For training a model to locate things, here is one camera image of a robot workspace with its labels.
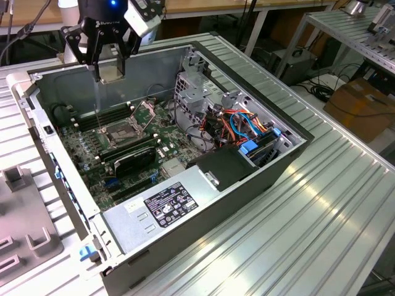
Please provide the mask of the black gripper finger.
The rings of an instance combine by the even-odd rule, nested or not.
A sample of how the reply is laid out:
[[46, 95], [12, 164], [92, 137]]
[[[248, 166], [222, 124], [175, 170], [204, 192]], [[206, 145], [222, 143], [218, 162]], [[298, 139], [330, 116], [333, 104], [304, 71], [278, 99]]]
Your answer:
[[[79, 24], [71, 27], [62, 27], [60, 32], [79, 64], [86, 65], [92, 73], [94, 80], [98, 82], [101, 79], [98, 61], [104, 44], [104, 31], [101, 26], [97, 25], [97, 21], [89, 17], [84, 17]], [[85, 53], [80, 49], [82, 35], [86, 36]]]
[[132, 27], [113, 26], [112, 32], [117, 48], [117, 69], [122, 76], [125, 75], [125, 61], [136, 55], [141, 45], [140, 37]]

